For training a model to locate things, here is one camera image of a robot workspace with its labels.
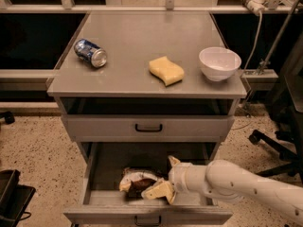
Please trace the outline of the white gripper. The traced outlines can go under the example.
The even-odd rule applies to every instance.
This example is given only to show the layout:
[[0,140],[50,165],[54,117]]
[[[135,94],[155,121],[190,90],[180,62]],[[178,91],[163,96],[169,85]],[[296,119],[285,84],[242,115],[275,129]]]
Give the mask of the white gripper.
[[169,181],[157,181],[141,193],[145,200],[155,200],[166,198],[169,204],[173,204],[176,193],[187,193],[187,169],[191,163],[181,163],[172,155],[168,156],[171,170],[169,171]]

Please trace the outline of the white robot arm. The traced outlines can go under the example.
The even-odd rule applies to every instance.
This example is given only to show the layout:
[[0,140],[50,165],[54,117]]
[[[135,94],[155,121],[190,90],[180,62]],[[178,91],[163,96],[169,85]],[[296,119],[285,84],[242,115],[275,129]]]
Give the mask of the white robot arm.
[[225,160],[214,160],[207,166],[180,162],[170,156],[169,179],[158,180],[145,189],[146,200],[165,197],[169,204],[181,193],[199,193],[225,202],[251,197],[276,209],[293,222],[303,224],[303,188],[256,175]]

